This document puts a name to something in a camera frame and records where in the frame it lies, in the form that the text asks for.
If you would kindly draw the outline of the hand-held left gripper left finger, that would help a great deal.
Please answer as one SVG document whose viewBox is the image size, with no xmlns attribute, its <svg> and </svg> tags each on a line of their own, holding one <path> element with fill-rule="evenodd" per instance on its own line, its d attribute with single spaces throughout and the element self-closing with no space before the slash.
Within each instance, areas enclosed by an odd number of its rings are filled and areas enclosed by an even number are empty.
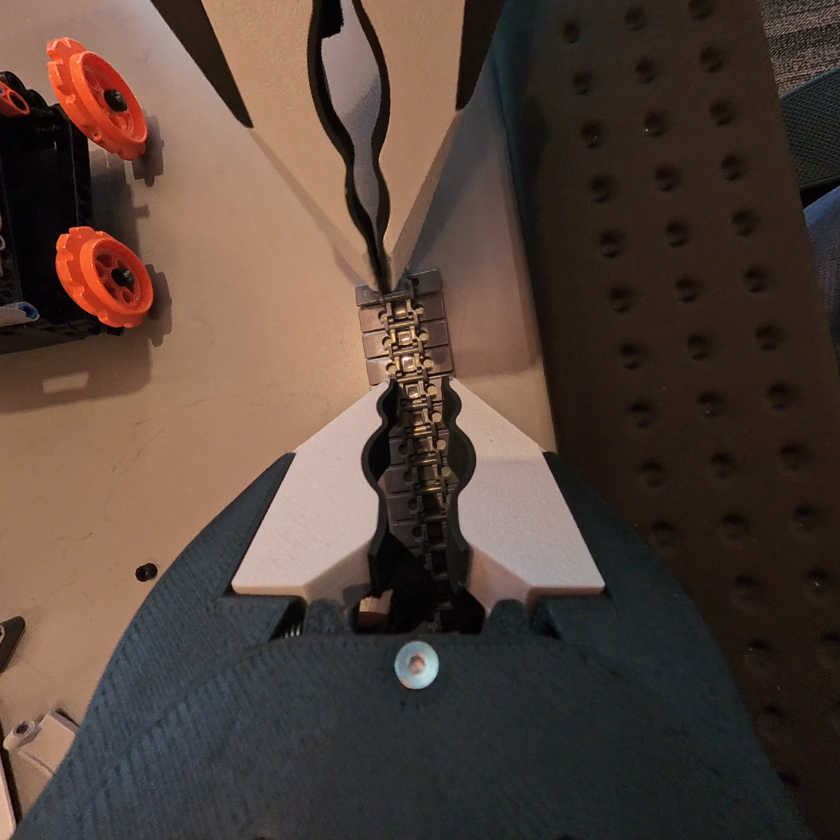
<svg viewBox="0 0 840 840">
<path fill-rule="evenodd" d="M 376 385 L 295 449 L 231 581 L 239 595 L 360 601 L 393 588 L 398 550 L 371 442 L 389 434 L 393 381 Z"/>
</svg>

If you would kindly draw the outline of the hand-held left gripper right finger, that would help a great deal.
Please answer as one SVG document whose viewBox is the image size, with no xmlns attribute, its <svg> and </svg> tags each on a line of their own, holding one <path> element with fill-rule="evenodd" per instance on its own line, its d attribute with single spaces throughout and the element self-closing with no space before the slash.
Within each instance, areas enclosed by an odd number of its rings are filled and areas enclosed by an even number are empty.
<svg viewBox="0 0 840 840">
<path fill-rule="evenodd" d="M 605 583 L 544 450 L 457 380 L 455 428 L 475 465 L 455 500 L 469 552 L 465 588 L 490 613 L 543 597 L 600 595 Z"/>
</svg>

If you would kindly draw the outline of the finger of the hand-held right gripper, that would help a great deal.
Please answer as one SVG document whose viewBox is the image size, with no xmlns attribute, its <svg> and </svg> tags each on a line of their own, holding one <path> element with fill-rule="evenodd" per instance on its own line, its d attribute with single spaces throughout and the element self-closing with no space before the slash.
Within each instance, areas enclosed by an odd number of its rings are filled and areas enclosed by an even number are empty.
<svg viewBox="0 0 840 840">
<path fill-rule="evenodd" d="M 389 82 L 362 2 L 204 2 L 255 139 L 342 258 L 389 288 Z"/>
<path fill-rule="evenodd" d="M 383 280 L 407 267 L 455 136 L 462 1 L 354 2 L 380 91 L 363 152 Z"/>
</svg>

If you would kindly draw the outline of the toy vehicle with orange wheels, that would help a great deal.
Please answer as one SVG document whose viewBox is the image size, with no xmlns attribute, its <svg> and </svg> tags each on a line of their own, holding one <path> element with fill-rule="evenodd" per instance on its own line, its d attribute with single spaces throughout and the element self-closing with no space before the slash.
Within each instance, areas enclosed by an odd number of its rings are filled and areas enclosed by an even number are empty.
<svg viewBox="0 0 840 840">
<path fill-rule="evenodd" d="M 92 226 L 89 143 L 144 156 L 148 125 L 129 84 L 72 38 L 46 47 L 48 102 L 1 73 L 1 353 L 141 325 L 154 301 L 131 248 Z"/>
</svg>

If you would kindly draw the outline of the dark studded panel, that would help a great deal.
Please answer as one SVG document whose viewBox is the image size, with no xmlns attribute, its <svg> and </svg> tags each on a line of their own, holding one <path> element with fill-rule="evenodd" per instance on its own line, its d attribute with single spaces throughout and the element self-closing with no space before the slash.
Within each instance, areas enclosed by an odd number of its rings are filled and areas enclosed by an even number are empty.
<svg viewBox="0 0 840 840">
<path fill-rule="evenodd" d="M 699 606 L 838 838 L 838 376 L 756 2 L 505 2 L 561 454 Z"/>
</svg>

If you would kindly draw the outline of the dark grey short bent liftarm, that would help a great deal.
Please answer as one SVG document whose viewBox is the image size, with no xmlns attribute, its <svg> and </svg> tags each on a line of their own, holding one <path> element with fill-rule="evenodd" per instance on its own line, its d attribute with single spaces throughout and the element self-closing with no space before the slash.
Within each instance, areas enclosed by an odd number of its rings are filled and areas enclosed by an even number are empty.
<svg viewBox="0 0 840 840">
<path fill-rule="evenodd" d="M 1 622 L 0 669 L 4 672 L 16 647 L 25 632 L 26 622 L 22 616 L 14 616 Z"/>
</svg>

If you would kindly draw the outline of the light grey curved panel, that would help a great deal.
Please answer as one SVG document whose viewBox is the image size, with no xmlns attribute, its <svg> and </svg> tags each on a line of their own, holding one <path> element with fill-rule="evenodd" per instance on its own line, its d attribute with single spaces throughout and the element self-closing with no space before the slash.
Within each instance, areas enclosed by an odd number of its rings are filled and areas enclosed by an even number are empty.
<svg viewBox="0 0 840 840">
<path fill-rule="evenodd" d="M 44 783 L 52 780 L 78 732 L 78 725 L 61 710 L 19 722 L 5 736 L 2 759 L 17 757 L 34 768 Z"/>
</svg>

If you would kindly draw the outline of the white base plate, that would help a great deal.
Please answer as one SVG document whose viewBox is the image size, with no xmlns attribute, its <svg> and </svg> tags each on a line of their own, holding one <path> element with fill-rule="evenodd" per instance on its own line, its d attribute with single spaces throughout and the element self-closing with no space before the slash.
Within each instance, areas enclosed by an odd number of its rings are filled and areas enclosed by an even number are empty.
<svg viewBox="0 0 840 840">
<path fill-rule="evenodd" d="M 17 827 L 17 817 L 4 757 L 3 735 L 1 731 L 1 839 L 10 839 Z"/>
</svg>

